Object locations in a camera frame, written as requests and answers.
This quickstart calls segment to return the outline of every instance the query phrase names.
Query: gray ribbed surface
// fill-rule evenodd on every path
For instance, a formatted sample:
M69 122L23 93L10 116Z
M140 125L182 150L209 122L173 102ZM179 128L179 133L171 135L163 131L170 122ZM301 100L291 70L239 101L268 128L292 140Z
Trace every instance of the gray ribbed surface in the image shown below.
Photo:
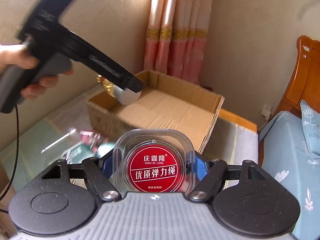
M204 204L187 201L182 193L128 193L116 203L104 204L97 215L81 229L52 240L243 240L220 225ZM14 240L41 240L18 234ZM289 234L273 238L293 240Z

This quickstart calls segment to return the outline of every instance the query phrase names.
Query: sticker on headboard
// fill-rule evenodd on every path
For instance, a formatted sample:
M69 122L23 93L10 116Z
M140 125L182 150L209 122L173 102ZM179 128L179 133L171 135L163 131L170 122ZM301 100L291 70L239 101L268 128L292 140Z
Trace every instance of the sticker on headboard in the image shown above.
M309 48L308 46L303 45L302 47L303 47L303 49L304 49L305 51L310 52L310 48Z

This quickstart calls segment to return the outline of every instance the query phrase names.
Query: bed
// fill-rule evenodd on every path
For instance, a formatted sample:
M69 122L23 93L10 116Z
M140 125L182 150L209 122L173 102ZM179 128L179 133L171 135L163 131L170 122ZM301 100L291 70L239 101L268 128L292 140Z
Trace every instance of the bed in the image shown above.
M308 149L300 102L320 111L320 42L297 40L298 57L287 89L259 135L259 164L299 201L301 213L293 234L298 239L320 236L320 155Z

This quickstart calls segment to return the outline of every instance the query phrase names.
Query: red label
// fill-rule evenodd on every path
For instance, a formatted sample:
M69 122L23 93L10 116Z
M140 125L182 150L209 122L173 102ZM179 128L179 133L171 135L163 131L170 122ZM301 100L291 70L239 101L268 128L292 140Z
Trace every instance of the red label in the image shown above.
M128 175L134 187L144 192L169 192L181 177L177 156L159 144L137 149L129 160Z

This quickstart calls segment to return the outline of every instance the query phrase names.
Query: black cable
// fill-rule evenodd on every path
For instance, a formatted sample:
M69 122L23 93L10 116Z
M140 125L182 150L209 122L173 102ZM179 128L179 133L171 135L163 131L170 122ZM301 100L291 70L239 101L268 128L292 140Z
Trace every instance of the black cable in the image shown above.
M17 107L17 105L15 105L15 108L16 108L16 116L17 116L17 153L16 153L16 160L14 162L14 167L13 167L13 172L12 172L11 179L9 181L9 184L7 185L7 188L5 189L3 194L0 196L0 201L8 193L8 191L9 191L11 185L12 185L12 182L13 182L13 179L14 179L14 175L16 174L17 164L18 164L18 155L19 155L19 115L18 115L18 107ZM6 210L3 210L3 209L0 209L0 212L8 213Z

